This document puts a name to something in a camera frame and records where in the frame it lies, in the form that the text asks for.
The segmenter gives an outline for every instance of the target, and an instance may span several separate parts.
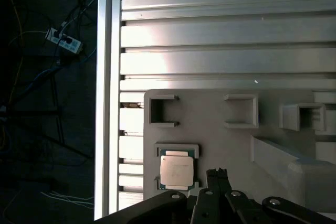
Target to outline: dark floor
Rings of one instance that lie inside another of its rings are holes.
[[[49,22],[44,15],[54,22],[54,28],[57,29],[68,13],[77,5],[77,0],[14,0],[14,2],[18,3],[17,9],[23,31],[47,31]],[[9,16],[15,17],[11,9],[7,9],[7,11]],[[97,1],[92,4],[92,8],[87,13],[94,20],[97,19]],[[90,20],[83,17],[82,25],[88,23]],[[8,28],[8,41],[18,35],[16,19],[10,19],[6,27]],[[78,38],[78,32],[73,26],[66,33],[84,42],[84,51],[87,55],[95,49],[96,24],[81,26],[80,38]],[[42,47],[43,42],[43,34],[25,34],[23,47],[34,48],[34,50],[43,48],[43,50],[54,52],[55,44],[47,41]],[[81,54],[75,61],[79,62],[85,57],[84,54]],[[50,67],[51,61],[52,57],[24,58],[18,82],[32,81],[37,74]],[[16,71],[17,62],[13,65],[13,74],[16,74]],[[56,83],[59,103],[62,108],[62,125],[66,143],[93,156],[96,53],[84,63],[74,63],[61,69],[56,74]],[[25,86],[17,87],[14,96],[20,94],[24,89]],[[53,101],[49,82],[46,82],[15,106],[16,110],[48,110],[52,108]],[[57,138],[54,117],[20,120]],[[27,134],[17,127],[9,126],[8,131],[13,147],[10,153],[0,154],[1,182],[6,182],[9,177],[13,176],[16,176],[18,180],[46,179],[49,184],[52,184],[51,189],[60,194],[81,198],[93,196],[95,170],[92,160],[86,161],[86,158],[76,153],[56,144],[50,144],[40,137]],[[25,183],[19,185],[18,183],[9,183],[7,186],[0,187],[0,223],[89,223],[93,220],[93,209],[42,195],[40,191],[45,185],[34,184],[27,188]],[[5,217],[11,221],[7,222],[2,213],[18,192],[17,197],[6,209]]]

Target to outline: bolt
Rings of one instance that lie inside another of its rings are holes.
[[[231,195],[237,197],[237,196],[240,196],[241,194],[240,194],[240,192],[238,192],[238,191],[233,191],[233,192],[231,193]]]
[[[278,201],[277,199],[271,199],[269,201],[272,205],[279,205],[280,204],[280,201]]]

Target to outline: outlet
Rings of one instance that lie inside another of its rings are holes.
[[[57,30],[54,29],[54,28],[51,29],[51,32],[48,29],[47,35],[46,35],[46,39],[49,40],[49,41],[51,41],[51,42],[53,42],[53,43],[55,43],[55,44],[58,44],[58,42],[59,42],[60,39],[54,37],[54,32],[56,32],[56,31]],[[70,37],[70,36],[67,36],[66,34],[63,34],[63,35],[66,36],[67,38],[70,38],[72,40],[72,42],[71,43],[67,43],[66,41],[62,40],[58,44],[58,46],[59,47],[63,47],[64,49],[67,49],[70,52],[73,52],[74,54],[79,54],[81,52],[82,48],[83,48],[83,43],[80,42],[79,40],[76,40],[76,39]]]

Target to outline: slotted aluminum panel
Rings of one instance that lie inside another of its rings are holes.
[[[129,161],[143,158],[143,109],[123,105],[147,90],[312,89],[334,101],[335,9],[335,0],[99,0],[95,218],[142,200],[142,167]]]

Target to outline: cable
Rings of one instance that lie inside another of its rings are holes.
[[[24,31],[21,35],[23,34],[33,34],[33,33],[36,33],[36,34],[46,34],[47,32],[46,31]],[[9,43],[8,43],[8,46],[11,45],[11,43],[13,43],[20,35],[16,36],[15,38],[13,38]]]
[[[8,203],[8,205],[5,207],[4,211],[2,212],[2,217],[4,219],[6,219],[5,216],[5,212],[7,211],[7,209],[9,208],[9,206],[13,203],[14,199],[19,195],[19,193],[21,193],[21,191],[18,191],[16,195],[14,195],[14,197],[11,199],[11,201]],[[10,220],[6,219],[9,223],[11,224],[15,224],[14,222],[11,222]]]
[[[13,5],[13,9],[14,9],[14,12],[15,12],[15,15],[16,15],[16,18],[17,18],[17,22],[18,22],[18,24],[19,24],[20,36],[21,36],[21,43],[23,44],[21,21],[20,21],[19,15],[18,15],[18,13],[17,13],[17,10],[16,10],[16,7],[15,7],[14,1],[13,1],[13,0],[10,0],[10,1],[11,1],[12,5]]]
[[[71,199],[69,199],[68,197],[65,197],[65,196],[60,196],[60,195],[53,194],[53,193],[50,193],[50,194],[51,194],[51,195],[54,195],[54,196],[56,196],[56,197],[61,197],[61,198],[67,199],[68,201],[73,202],[73,203],[80,203],[80,204],[87,204],[87,205],[90,205],[90,206],[94,206],[94,204],[91,203],[91,202],[71,200]]]
[[[71,201],[71,200],[66,200],[66,199],[62,199],[62,198],[53,197],[53,196],[47,195],[47,194],[45,194],[45,193],[43,193],[43,192],[41,192],[41,194],[43,194],[44,196],[46,196],[46,197],[48,197],[48,198],[58,199],[58,200],[61,200],[61,201],[74,203],[75,205],[78,205],[78,206],[86,207],[86,208],[89,208],[89,209],[94,209],[93,207],[88,207],[88,206],[85,206],[85,205],[76,203],[76,202],[74,202],[74,201]]]
[[[79,197],[74,197],[74,196],[69,196],[69,195],[63,195],[63,194],[59,194],[56,191],[52,191],[54,194],[56,194],[57,196],[63,196],[63,197],[68,197],[68,198],[73,198],[73,199],[81,199],[81,200],[89,200],[89,199],[93,199],[94,197],[90,197],[90,198],[79,198]]]

